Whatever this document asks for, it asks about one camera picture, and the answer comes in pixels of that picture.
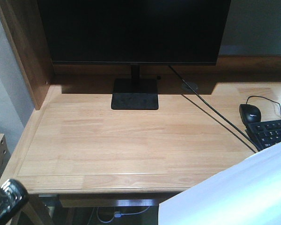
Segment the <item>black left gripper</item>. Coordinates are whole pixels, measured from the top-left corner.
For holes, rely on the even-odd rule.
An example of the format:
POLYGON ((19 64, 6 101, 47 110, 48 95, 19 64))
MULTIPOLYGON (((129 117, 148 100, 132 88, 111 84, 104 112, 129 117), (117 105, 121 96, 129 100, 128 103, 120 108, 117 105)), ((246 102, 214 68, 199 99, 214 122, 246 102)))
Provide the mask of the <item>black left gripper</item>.
POLYGON ((8 179, 0 187, 0 225, 6 224, 28 202, 29 195, 22 183, 8 179))

